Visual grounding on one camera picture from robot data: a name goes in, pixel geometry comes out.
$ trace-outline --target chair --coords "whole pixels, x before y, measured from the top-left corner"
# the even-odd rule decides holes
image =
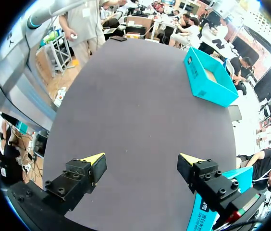
[[[241,112],[238,105],[230,105],[228,107],[228,111],[230,113],[230,118],[232,122],[240,123],[239,121],[242,120]]]
[[[264,121],[266,121],[268,118],[270,118],[271,117],[271,112],[270,112],[270,110],[269,110],[269,106],[268,105],[266,105],[260,112],[259,112],[259,122],[260,123],[262,123],[262,122],[264,122]]]

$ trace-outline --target table surface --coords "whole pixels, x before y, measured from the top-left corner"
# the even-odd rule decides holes
[[[51,128],[43,179],[101,152],[108,169],[67,218],[99,231],[185,231],[195,196],[176,170],[178,154],[235,167],[228,109],[192,95],[185,55],[109,39],[81,70]]]

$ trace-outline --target cardboard inside box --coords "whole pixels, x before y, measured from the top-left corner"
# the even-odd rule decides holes
[[[214,81],[214,82],[217,83],[216,77],[214,76],[214,74],[213,74],[211,71],[205,69],[205,72],[206,72],[207,77],[208,77],[210,80],[212,80],[212,81]]]

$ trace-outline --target beige pants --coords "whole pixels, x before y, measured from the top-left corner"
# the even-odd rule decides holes
[[[89,40],[80,42],[77,45],[72,46],[74,51],[74,55],[76,56],[79,64],[82,67],[88,62],[90,55],[89,51],[92,51],[92,54],[96,52],[104,43],[106,42],[104,35],[98,36],[98,44],[97,38],[91,38]]]

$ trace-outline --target cable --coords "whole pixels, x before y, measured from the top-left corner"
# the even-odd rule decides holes
[[[99,4],[98,4],[98,0],[96,0],[96,11],[97,11],[97,21],[96,21],[96,26],[95,26],[95,33],[96,33],[96,51],[98,50],[98,34],[97,34],[97,26],[99,23]]]
[[[242,226],[245,226],[245,225],[248,225],[248,224],[254,224],[254,223],[262,223],[262,220],[248,220],[246,222],[241,222],[241,223],[238,223],[238,224],[234,224],[234,225],[231,225],[230,227],[222,230],[222,231],[230,231],[230,230],[234,230],[236,228],[239,228],[239,227],[242,227]]]

